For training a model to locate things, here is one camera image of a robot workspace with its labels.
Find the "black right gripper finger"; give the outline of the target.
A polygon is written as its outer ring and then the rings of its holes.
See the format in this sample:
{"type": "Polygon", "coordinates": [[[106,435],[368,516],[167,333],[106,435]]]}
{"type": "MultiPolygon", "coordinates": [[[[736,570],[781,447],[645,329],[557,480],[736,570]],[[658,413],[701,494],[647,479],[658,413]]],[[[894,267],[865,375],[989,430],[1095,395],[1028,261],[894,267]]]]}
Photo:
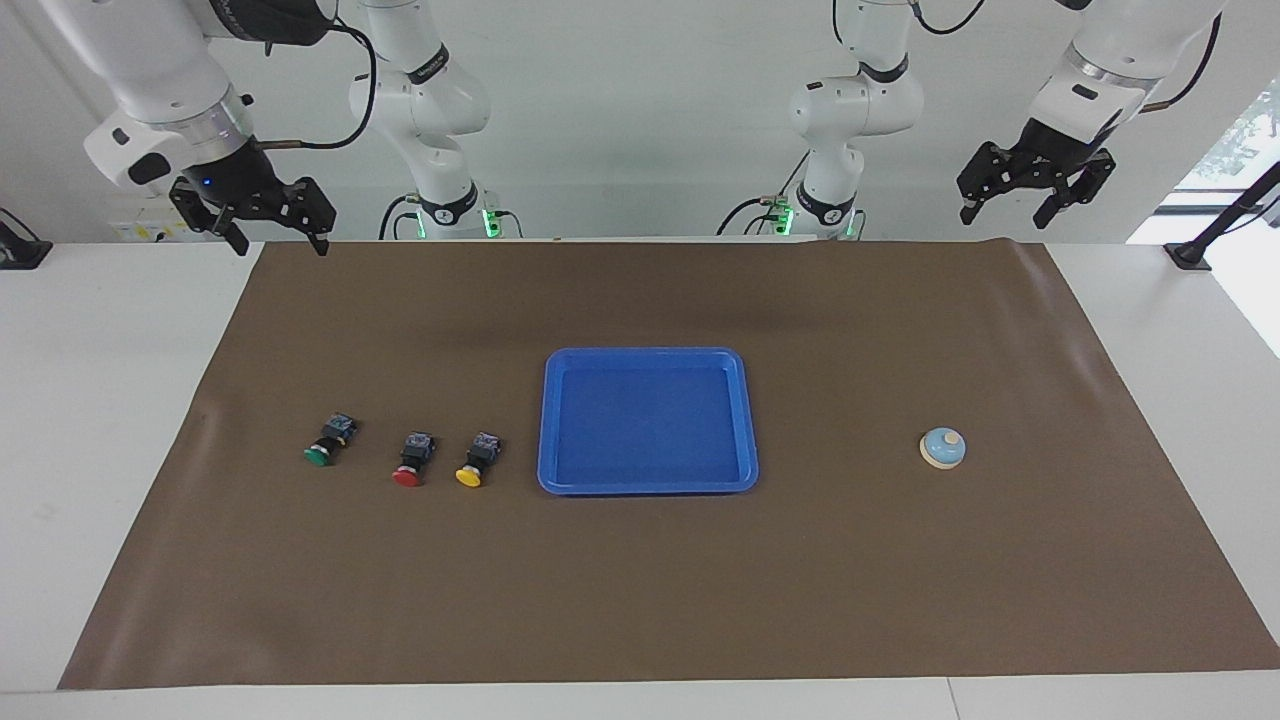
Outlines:
{"type": "Polygon", "coordinates": [[[170,187],[170,202],[191,231],[225,241],[241,258],[248,254],[250,241],[236,224],[232,205],[211,211],[187,178],[175,178],[170,187]]]}
{"type": "Polygon", "coordinates": [[[284,188],[283,225],[302,233],[315,254],[329,252],[329,234],[337,223],[337,210],[314,178],[302,177],[284,188]]]}

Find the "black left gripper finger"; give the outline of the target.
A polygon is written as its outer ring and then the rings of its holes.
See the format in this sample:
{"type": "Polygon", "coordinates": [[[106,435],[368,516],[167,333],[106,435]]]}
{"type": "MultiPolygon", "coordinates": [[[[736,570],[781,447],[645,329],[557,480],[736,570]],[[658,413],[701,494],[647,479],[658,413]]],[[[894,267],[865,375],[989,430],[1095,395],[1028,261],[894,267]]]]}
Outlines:
{"type": "Polygon", "coordinates": [[[964,225],[972,225],[980,209],[991,199],[1010,191],[1009,173],[1012,154],[996,143],[980,145],[969,163],[956,177],[963,206],[959,217],[964,225]]]}
{"type": "Polygon", "coordinates": [[[1050,196],[1034,214],[1034,225],[1043,231],[1057,214],[1078,204],[1089,204],[1114,172],[1116,161],[1111,152],[1096,152],[1074,176],[1053,173],[1050,196]]]}

